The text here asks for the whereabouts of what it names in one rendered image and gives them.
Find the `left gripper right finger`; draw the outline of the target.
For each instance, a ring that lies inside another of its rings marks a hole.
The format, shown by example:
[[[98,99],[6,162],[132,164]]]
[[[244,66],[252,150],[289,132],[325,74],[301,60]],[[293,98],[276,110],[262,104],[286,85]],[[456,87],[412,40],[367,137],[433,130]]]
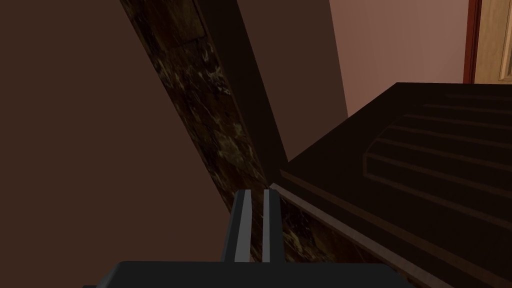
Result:
[[[281,198],[275,189],[264,190],[262,262],[285,262]]]

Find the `dark brown wooden cabinet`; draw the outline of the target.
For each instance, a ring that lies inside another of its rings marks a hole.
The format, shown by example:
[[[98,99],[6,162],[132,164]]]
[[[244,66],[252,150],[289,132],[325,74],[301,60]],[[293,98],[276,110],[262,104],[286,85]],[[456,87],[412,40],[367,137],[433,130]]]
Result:
[[[421,288],[512,288],[512,85],[393,84],[280,170],[282,196]]]

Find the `light wooden door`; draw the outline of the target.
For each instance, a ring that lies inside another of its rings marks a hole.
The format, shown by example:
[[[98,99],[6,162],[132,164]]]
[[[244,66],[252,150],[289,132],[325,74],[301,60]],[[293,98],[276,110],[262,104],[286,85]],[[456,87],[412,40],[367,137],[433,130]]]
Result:
[[[481,0],[474,83],[512,85],[512,0]]]

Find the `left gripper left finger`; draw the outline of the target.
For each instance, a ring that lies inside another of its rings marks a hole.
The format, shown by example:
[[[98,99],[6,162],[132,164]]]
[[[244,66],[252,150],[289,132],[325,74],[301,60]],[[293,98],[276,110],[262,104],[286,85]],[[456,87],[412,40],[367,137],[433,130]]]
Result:
[[[222,251],[222,262],[249,262],[251,259],[252,198],[251,190],[235,193]]]

